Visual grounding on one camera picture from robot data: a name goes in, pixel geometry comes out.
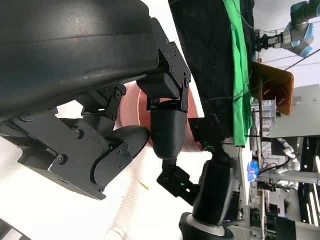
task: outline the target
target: black plastic housing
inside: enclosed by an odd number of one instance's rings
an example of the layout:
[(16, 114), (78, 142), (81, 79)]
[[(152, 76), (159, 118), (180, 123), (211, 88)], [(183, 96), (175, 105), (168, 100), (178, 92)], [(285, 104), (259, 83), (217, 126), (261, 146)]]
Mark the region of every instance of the black plastic housing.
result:
[(1, 1), (0, 25), (0, 122), (159, 65), (140, 0)]

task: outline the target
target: ceiling light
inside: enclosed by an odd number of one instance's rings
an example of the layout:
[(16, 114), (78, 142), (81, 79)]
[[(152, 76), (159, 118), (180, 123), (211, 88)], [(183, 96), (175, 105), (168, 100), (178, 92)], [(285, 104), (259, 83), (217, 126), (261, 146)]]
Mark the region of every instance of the ceiling light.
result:
[(310, 225), (312, 225), (310, 207), (308, 203), (306, 204), (306, 209), (308, 210), (309, 223)]
[(315, 203), (315, 198), (314, 198), (314, 193), (313, 192), (310, 192), (310, 201), (311, 201), (314, 225), (316, 227), (319, 227), (318, 214), (317, 214), (317, 211), (316, 211), (316, 203)]
[(318, 168), (318, 173), (320, 173), (320, 158), (318, 156), (315, 157), (316, 166)]
[(313, 187), (314, 187), (315, 201), (316, 201), (316, 205), (317, 205), (317, 207), (318, 207), (318, 213), (320, 213), (320, 203), (319, 203), (317, 185), (314, 183), (314, 184), (313, 184)]

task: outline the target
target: robotic arm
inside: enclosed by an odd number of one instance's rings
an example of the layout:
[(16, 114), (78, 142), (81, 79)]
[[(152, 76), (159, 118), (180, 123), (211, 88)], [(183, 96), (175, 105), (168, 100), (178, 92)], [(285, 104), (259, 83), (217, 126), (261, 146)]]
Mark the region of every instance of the robotic arm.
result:
[(314, 25), (309, 20), (320, 17), (320, 0), (303, 1), (291, 7), (291, 22), (281, 34), (260, 38), (256, 36), (256, 50), (276, 48), (286, 49), (306, 58), (313, 52)]
[[(229, 156), (209, 160), (199, 184), (176, 165), (191, 73), (148, 7), (140, 0), (0, 5), (0, 136), (23, 150), (18, 162), (70, 191), (103, 200), (105, 187), (151, 136), (163, 159), (158, 183), (194, 207), (180, 221), (184, 239), (233, 239), (222, 226), (236, 178)], [(123, 84), (132, 81), (148, 96), (151, 132), (142, 126), (114, 131), (127, 92)], [(163, 98), (170, 100), (160, 103)], [(57, 118), (56, 107), (71, 100), (83, 105), (83, 119)]]

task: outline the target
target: black metal bracket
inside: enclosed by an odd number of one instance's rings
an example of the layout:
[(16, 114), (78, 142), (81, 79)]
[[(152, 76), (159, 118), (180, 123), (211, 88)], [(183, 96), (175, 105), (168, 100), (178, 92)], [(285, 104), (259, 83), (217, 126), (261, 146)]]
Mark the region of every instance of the black metal bracket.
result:
[(283, 43), (283, 34), (278, 34), (275, 36), (263, 35), (260, 37), (260, 34), (256, 34), (255, 36), (255, 50), (257, 52), (261, 52), (262, 49), (268, 50), (269, 48), (274, 48), (276, 44)]
[[(159, 21), (151, 19), (153, 35), (159, 53), (159, 66), (139, 81), (138, 86), (148, 96), (147, 110), (189, 111), (191, 72), (175, 42), (170, 42)], [(171, 100), (160, 103), (161, 98)]]
[(81, 115), (103, 137), (115, 128), (121, 99), (127, 93), (124, 85), (91, 91), (76, 99), (83, 106)]
[(162, 173), (157, 182), (174, 197), (181, 197), (191, 206), (194, 205), (200, 190), (199, 185), (190, 181), (189, 174), (168, 160), (163, 161)]

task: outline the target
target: cable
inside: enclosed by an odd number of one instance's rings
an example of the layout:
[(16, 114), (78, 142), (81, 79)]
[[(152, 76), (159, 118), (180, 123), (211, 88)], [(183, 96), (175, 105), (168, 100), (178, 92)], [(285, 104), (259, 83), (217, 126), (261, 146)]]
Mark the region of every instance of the cable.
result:
[(281, 165), (277, 165), (277, 166), (273, 166), (273, 167), (270, 167), (268, 169), (265, 169), (265, 170), (262, 170), (261, 172), (259, 172), (259, 175), (260, 176), (261, 174), (267, 172), (267, 171), (271, 171), (272, 169), (280, 169), (282, 168), (283, 166), (287, 165), (289, 162), (290, 162), (290, 158), (288, 158), (288, 160), (284, 163), (284, 164), (281, 164)]
[(296, 57), (299, 57), (299, 56), (298, 55), (296, 55), (296, 56), (287, 56), (287, 57), (282, 57), (282, 58), (279, 58), (279, 59), (276, 59), (276, 60), (272, 60), (272, 61), (263, 61), (262, 63), (263, 64), (273, 63), (273, 62), (280, 61), (280, 60), (283, 60), (283, 59), (290, 59), (290, 58), (296, 58)]
[[(310, 22), (311, 24), (318, 24), (320, 23), (320, 21), (315, 21), (315, 22)], [(278, 31), (281, 31), (281, 30), (286, 30), (287, 28), (280, 28), (280, 29), (276, 29), (276, 30), (273, 30), (272, 32), (278, 32)]]
[[(250, 74), (249, 78), (245, 81), (244, 84), (247, 84), (247, 82), (250, 81), (251, 77), (252, 77), (252, 71), (251, 71), (251, 74)], [(211, 102), (211, 101), (213, 101), (213, 100), (234, 99), (234, 98), (238, 97), (239, 95), (243, 94), (244, 91), (245, 91), (245, 90), (243, 89), (243, 90), (242, 90), (239, 94), (237, 94), (236, 96), (226, 96), (226, 97), (210, 98), (210, 99), (208, 99), (208, 100), (202, 101), (201, 103), (202, 103), (202, 104), (205, 104), (205, 103)]]
[[(319, 64), (320, 64), (320, 62), (314, 62), (314, 63), (301, 64), (296, 67), (309, 66), (309, 65), (319, 65)], [(279, 66), (278, 67), (278, 69), (284, 69), (284, 68), (286, 68), (286, 66)]]
[[(295, 67), (296, 65), (302, 63), (304, 60), (312, 57), (313, 55), (317, 54), (318, 52), (320, 52), (320, 49), (318, 49), (318, 50), (315, 51), (314, 53), (310, 54), (309, 56), (307, 56), (307, 57), (305, 57), (305, 58), (297, 61), (296, 63), (294, 63), (293, 65), (289, 66), (288, 68), (286, 68), (286, 69), (283, 70), (282, 72), (278, 73), (277, 75), (269, 78), (268, 80), (266, 80), (265, 82), (263, 82), (262, 85), (265, 85), (265, 84), (269, 83), (270, 81), (272, 81), (273, 79), (278, 78), (279, 76), (281, 76), (282, 74), (284, 74), (285, 72), (287, 72), (289, 69), (292, 69), (292, 68)], [(241, 99), (241, 98), (244, 98), (246, 95), (251, 94), (253, 91), (255, 91), (255, 90), (259, 89), (259, 88), (260, 88), (260, 86), (254, 87), (251, 91), (248, 91), (248, 92), (245, 93), (243, 96), (241, 96), (241, 97), (237, 98), (236, 100), (234, 100), (233, 103), (236, 102), (236, 101), (238, 101), (238, 100)]]
[[(317, 54), (318, 52), (320, 52), (320, 49), (318, 49), (318, 50), (317, 50), (317, 51), (315, 51), (314, 53), (310, 54), (309, 56), (307, 56), (307, 57), (305, 57), (305, 58), (303, 58), (303, 59), (301, 59), (301, 60), (297, 61), (296, 63), (292, 64), (291, 66), (289, 66), (288, 68), (286, 68), (286, 69), (285, 69), (285, 70), (283, 70), (282, 72), (278, 73), (277, 75), (275, 75), (275, 76), (273, 76), (273, 77), (269, 78), (268, 80), (266, 80), (265, 82), (263, 82), (263, 83), (262, 83), (262, 85), (265, 85), (265, 84), (269, 83), (270, 81), (272, 81), (272, 80), (274, 80), (274, 79), (278, 78), (278, 77), (279, 77), (279, 76), (281, 76), (282, 74), (286, 73), (289, 69), (292, 69), (292, 68), (293, 68), (293, 67), (295, 67), (296, 65), (298, 65), (298, 64), (300, 64), (300, 63), (302, 63), (302, 62), (303, 62), (303, 61), (305, 61), (306, 59), (308, 59), (308, 58), (312, 57), (313, 55)], [(251, 90), (250, 90), (250, 91), (248, 91), (247, 93), (245, 93), (245, 94), (243, 94), (242, 96), (238, 97), (237, 99), (233, 100), (233, 101), (232, 101), (232, 103), (234, 103), (234, 102), (236, 102), (236, 101), (240, 100), (241, 98), (244, 98), (245, 96), (247, 96), (247, 95), (251, 94), (253, 91), (255, 91), (255, 90), (259, 89), (259, 88), (260, 88), (260, 86), (254, 87), (253, 89), (251, 89)], [(211, 99), (208, 99), (208, 100), (203, 101), (203, 102), (201, 102), (201, 103), (202, 103), (202, 104), (204, 104), (204, 103), (207, 103), (207, 102), (210, 102), (210, 101), (213, 101), (213, 100), (219, 100), (219, 99), (233, 99), (233, 98), (235, 98), (235, 96), (232, 96), (232, 97), (218, 97), (218, 98), (211, 98)]]
[(261, 154), (264, 154), (265, 151), (272, 149), (272, 147), (268, 147), (267, 149), (265, 149)]
[(262, 169), (260, 170), (260, 172), (268, 169), (268, 167), (270, 167), (272, 164), (275, 164), (275, 166), (278, 167), (278, 164), (276, 164), (275, 162), (273, 162), (273, 163), (267, 164), (264, 168), (262, 168)]
[(237, 4), (236, 4), (235, 0), (232, 0), (232, 1), (233, 1), (233, 3), (234, 3), (235, 10), (239, 13), (239, 15), (241, 16), (241, 18), (243, 19), (243, 21), (247, 24), (247, 26), (248, 26), (249, 28), (251, 28), (251, 29), (253, 29), (253, 30), (258, 30), (258, 31), (263, 32), (263, 33), (268, 33), (268, 34), (274, 34), (274, 33), (275, 33), (275, 32), (271, 32), (271, 31), (263, 31), (263, 30), (261, 30), (261, 29), (257, 29), (257, 28), (254, 28), (253, 26), (251, 26), (251, 25), (247, 22), (247, 20), (244, 18), (244, 16), (242, 16), (241, 12), (238, 10)]

